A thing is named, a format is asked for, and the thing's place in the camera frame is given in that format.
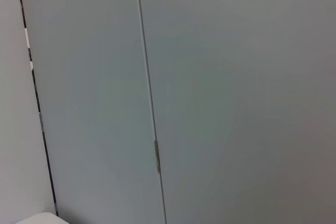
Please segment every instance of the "door panel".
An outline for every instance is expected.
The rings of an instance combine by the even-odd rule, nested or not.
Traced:
[[[336,221],[336,0],[141,0],[168,224]]]
[[[162,223],[137,0],[23,0],[60,217]]]

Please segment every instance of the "closet door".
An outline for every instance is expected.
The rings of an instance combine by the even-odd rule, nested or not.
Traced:
[[[23,0],[59,215],[162,223],[138,0]]]
[[[336,0],[141,0],[168,224],[336,222]]]

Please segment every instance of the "gray surface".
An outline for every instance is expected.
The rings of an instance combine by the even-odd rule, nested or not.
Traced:
[[[59,214],[162,222],[137,0],[23,0]]]
[[[55,213],[19,0],[0,0],[0,223]]]
[[[336,222],[336,0],[142,0],[168,224]]]

